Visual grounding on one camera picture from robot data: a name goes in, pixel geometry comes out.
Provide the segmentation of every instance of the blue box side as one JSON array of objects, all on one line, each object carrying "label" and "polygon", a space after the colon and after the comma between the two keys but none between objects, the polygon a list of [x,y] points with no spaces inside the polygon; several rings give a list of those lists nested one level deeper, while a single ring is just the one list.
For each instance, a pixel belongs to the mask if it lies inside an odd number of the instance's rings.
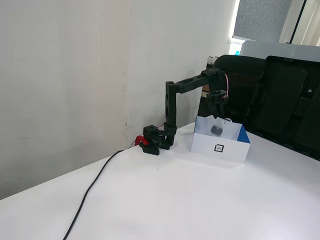
[{"label": "blue box side", "polygon": [[248,137],[247,132],[245,130],[245,127],[243,125],[241,126],[237,141],[250,144],[249,137]]}]

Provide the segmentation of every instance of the cardboard box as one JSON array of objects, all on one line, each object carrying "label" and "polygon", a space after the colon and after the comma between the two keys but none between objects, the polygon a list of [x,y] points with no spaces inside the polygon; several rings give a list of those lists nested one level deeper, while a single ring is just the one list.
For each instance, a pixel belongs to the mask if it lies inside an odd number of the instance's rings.
[{"label": "cardboard box", "polygon": [[[220,136],[212,132],[212,127],[217,121],[223,124],[223,132]],[[250,140],[242,124],[214,119],[213,116],[197,116],[191,152],[244,163],[249,147]]]}]

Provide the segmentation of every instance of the red component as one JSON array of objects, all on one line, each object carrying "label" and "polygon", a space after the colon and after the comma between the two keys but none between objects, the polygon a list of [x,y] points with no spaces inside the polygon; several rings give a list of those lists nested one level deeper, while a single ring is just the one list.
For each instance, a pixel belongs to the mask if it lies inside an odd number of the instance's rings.
[{"label": "red component", "polygon": [[149,142],[145,139],[144,136],[137,136],[136,137],[135,146],[139,145],[140,142],[142,142],[142,144],[145,146],[149,145]]}]

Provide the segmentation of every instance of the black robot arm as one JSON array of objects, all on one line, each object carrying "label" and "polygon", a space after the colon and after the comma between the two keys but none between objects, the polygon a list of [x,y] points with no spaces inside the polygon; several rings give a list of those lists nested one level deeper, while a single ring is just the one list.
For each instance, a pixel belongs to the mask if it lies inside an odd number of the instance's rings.
[{"label": "black robot arm", "polygon": [[164,130],[154,125],[143,128],[143,137],[139,136],[136,145],[142,147],[143,152],[159,155],[159,148],[169,150],[174,144],[177,133],[177,93],[184,94],[199,87],[209,85],[206,95],[212,115],[223,118],[224,104],[228,101],[229,83],[227,76],[218,68],[207,69],[200,75],[179,82],[167,81],[165,83],[165,122]]}]

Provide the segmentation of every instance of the pink wire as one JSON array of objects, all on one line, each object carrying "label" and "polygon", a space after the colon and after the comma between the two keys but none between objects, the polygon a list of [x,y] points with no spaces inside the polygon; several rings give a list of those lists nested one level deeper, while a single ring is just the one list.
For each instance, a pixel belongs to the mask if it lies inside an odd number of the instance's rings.
[{"label": "pink wire", "polygon": [[224,75],[225,75],[225,79],[226,79],[226,94],[225,94],[224,98],[227,99],[229,97],[229,79],[228,79],[227,74],[224,74]]}]

